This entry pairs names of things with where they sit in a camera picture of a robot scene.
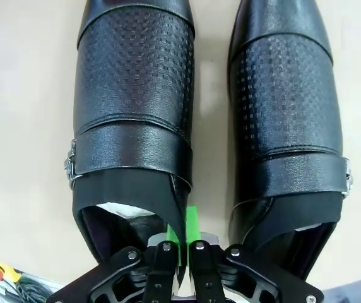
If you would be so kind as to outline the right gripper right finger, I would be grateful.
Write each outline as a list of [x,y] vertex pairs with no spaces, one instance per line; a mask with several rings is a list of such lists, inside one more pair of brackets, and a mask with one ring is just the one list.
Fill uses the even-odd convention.
[[324,294],[240,244],[222,249],[199,230],[195,206],[186,210],[188,265],[196,302],[228,302],[227,289],[248,302],[324,302]]

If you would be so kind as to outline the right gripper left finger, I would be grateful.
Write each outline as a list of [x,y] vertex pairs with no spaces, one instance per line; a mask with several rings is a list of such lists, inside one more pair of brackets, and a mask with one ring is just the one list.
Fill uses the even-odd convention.
[[178,289],[180,243],[171,227],[128,246],[67,284],[47,302],[173,302]]

